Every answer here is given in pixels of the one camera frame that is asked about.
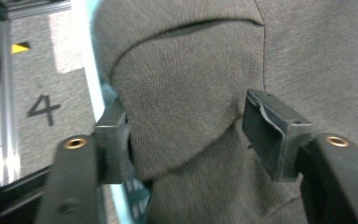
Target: gray fabric cover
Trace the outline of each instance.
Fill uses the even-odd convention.
[[[105,0],[93,44],[131,125],[148,223],[304,223],[241,132],[248,88],[358,144],[358,1]]]

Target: printed number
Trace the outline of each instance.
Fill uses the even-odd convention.
[[[36,110],[42,100],[45,101],[45,108],[41,110]],[[48,116],[48,126],[53,126],[54,120],[51,111],[56,110],[58,108],[60,108],[60,105],[50,106],[50,98],[48,95],[45,96],[41,94],[37,99],[36,103],[34,103],[34,105],[31,107],[30,111],[28,111],[28,118],[46,113],[46,115]]]

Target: screw hole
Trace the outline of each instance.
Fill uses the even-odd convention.
[[[345,139],[340,137],[329,136],[326,140],[328,143],[336,147],[347,147],[349,145]]]
[[[65,143],[65,148],[67,148],[67,149],[75,149],[75,148],[85,146],[86,143],[87,143],[87,140],[85,138],[73,138],[73,139],[68,140]]]
[[[72,146],[72,147],[77,147],[78,145],[80,145],[80,141],[73,141],[73,142],[71,143],[71,146]]]

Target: gray floor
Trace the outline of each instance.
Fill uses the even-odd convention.
[[[55,147],[66,137],[89,134],[94,117],[71,12],[39,15],[11,23],[12,43],[29,42],[31,49],[12,56],[21,175],[50,165]],[[46,114],[27,118],[39,95],[49,95],[54,125]],[[38,109],[43,109],[43,102]],[[118,223],[112,195],[105,189],[108,223]]]

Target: yellow marking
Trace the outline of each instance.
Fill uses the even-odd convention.
[[[11,53],[12,54],[20,53],[20,52],[26,51],[28,49],[30,49],[30,48],[23,46],[23,44],[16,44],[16,45],[11,46]]]

